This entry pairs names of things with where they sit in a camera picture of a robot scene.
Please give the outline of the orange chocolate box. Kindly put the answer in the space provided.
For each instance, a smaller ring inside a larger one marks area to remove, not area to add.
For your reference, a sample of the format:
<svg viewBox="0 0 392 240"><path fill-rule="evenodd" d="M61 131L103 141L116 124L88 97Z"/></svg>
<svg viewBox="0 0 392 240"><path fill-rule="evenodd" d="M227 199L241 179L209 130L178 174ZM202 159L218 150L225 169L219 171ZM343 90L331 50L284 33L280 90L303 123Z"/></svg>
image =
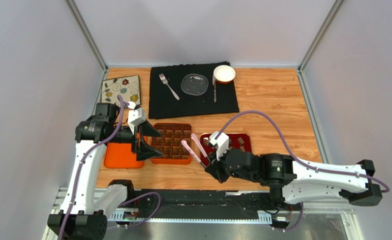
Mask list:
<svg viewBox="0 0 392 240"><path fill-rule="evenodd" d="M187 123L156 123L154 128L162 135L153 137L151 146L162 155L152 158L151 162L157 165L189 165L191 155L182 146L181 141L185 140L190 145L192 126Z"/></svg>

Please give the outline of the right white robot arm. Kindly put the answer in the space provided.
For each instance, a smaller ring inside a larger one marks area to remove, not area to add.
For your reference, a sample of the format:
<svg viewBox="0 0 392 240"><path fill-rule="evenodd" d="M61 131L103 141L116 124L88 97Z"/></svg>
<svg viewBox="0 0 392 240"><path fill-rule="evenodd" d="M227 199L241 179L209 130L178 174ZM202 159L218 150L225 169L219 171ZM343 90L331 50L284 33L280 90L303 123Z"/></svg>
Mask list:
<svg viewBox="0 0 392 240"><path fill-rule="evenodd" d="M276 208L323 199L346 199L351 205L372 207L382 200L380 186L371 179L375 169L370 160L348 166L327 165L294 160L285 154L259 156L232 148L205 171L220 183L231 177L268 187L268 203Z"/></svg>

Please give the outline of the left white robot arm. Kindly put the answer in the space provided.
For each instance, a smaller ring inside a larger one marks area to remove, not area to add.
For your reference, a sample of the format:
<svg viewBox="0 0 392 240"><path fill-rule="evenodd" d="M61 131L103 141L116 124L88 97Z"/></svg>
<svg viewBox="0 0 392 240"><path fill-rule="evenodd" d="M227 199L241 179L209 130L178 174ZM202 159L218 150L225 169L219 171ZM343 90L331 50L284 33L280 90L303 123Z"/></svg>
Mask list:
<svg viewBox="0 0 392 240"><path fill-rule="evenodd" d="M107 221L118 207L137 202L132 182L113 180L98 200L94 199L98 170L109 143L129 144L137 161L162 156L144 137L160 137L147 121L146 112L134 102L121 106L98 103L96 113L75 129L76 153L72 179L59 213L48 217L47 226L61 240L102 240Z"/></svg>

